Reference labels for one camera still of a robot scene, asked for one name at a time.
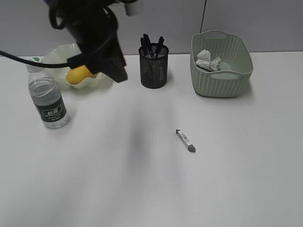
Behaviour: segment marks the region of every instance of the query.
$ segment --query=gray wall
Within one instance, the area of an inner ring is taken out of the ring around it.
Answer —
[[[251,52],[303,51],[303,0],[208,0],[203,31],[241,36]]]
[[[189,53],[191,36],[200,32],[204,0],[143,2],[145,11],[137,17],[112,6],[124,53],[137,54],[143,33],[152,41],[164,36],[171,53]],[[302,9],[301,0],[208,0],[203,30],[240,35],[252,52],[302,51]],[[67,31],[51,28],[43,0],[1,0],[0,29],[0,49],[20,56],[44,55],[73,42]]]

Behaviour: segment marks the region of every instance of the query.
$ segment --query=black marker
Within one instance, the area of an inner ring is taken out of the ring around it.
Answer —
[[[159,53],[160,53],[161,50],[162,50],[163,43],[164,43],[164,39],[163,39],[163,37],[161,36],[160,39],[159,39],[159,42],[158,42],[158,44],[157,44],[156,51],[155,51],[156,58],[158,58],[158,55],[159,55]]]
[[[155,55],[154,55],[154,53],[152,51],[152,44],[151,44],[150,38],[148,37],[147,34],[144,34],[143,37],[144,37],[144,40],[145,40],[148,52],[151,55],[151,58],[154,58]]]
[[[144,54],[144,56],[146,56],[147,55],[147,48],[146,48],[144,38],[141,38],[141,45],[142,45],[142,49],[143,49],[143,54]]]

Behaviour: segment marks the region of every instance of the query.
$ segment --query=white bowl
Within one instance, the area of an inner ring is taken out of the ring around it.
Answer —
[[[73,57],[77,54],[80,54],[81,51],[77,44],[67,44],[58,46],[56,49],[50,51],[44,58],[43,63],[46,64],[59,64],[65,63],[66,60],[70,57]],[[81,83],[73,85],[66,81],[66,76],[71,70],[70,67],[60,68],[60,69],[45,69],[49,72],[54,79],[61,83],[66,84],[74,88],[83,88],[87,86],[95,86],[100,80],[106,77],[103,73],[98,73],[94,75],[92,78],[85,78]]]

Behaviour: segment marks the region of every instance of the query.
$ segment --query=light green basket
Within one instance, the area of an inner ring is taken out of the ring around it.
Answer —
[[[197,67],[197,55],[202,50],[211,53],[211,60],[221,58],[218,72]],[[192,39],[190,69],[193,87],[202,96],[230,98],[247,85],[253,72],[252,60],[243,40],[220,30],[197,34]]]

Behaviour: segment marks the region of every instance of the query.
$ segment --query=bottle cap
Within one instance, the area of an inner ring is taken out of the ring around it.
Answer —
[[[40,58],[37,58],[37,57],[35,57],[35,58],[30,58],[30,59],[28,59],[28,60],[29,60],[29,61],[38,62],[38,63],[41,62]],[[42,72],[42,71],[44,70],[44,68],[40,68],[40,67],[36,67],[36,66],[32,66],[32,65],[26,65],[26,66],[27,66],[27,71],[28,71],[29,73],[39,73],[39,72]]]

